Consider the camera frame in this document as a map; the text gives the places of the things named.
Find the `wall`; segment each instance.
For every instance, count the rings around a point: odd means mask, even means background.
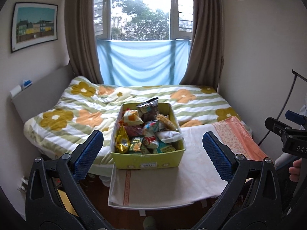
[[[10,53],[11,20],[15,2],[59,5],[58,40]],[[21,177],[28,177],[38,152],[24,137],[22,121],[8,95],[23,79],[35,82],[68,63],[64,0],[7,0],[0,11],[0,25],[0,185],[15,209],[24,214],[24,194],[17,188]]]
[[[258,143],[267,117],[277,117],[290,90],[294,69],[307,77],[307,9],[301,0],[223,0],[224,58],[220,93],[252,127]],[[307,83],[298,78],[285,111],[298,112]],[[281,121],[289,123],[284,116]],[[261,145],[273,159],[280,137]]]

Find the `picture frame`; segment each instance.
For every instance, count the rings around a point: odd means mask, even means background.
[[[11,32],[11,53],[57,40],[58,5],[17,2],[14,6]]]

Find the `brown curtain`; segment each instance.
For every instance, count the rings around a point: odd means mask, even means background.
[[[93,0],[65,0],[65,35],[70,63],[77,76],[103,84],[97,57]]]
[[[188,67],[180,84],[217,90],[223,68],[221,0],[194,0],[193,35]]]

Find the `human hand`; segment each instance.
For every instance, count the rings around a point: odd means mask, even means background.
[[[302,166],[302,159],[293,162],[293,167],[289,168],[290,180],[293,182],[298,182],[300,178],[300,168]]]

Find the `label sticker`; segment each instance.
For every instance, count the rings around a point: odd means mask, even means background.
[[[157,162],[155,162],[155,163],[141,163],[141,168],[150,168],[150,167],[157,167]]]

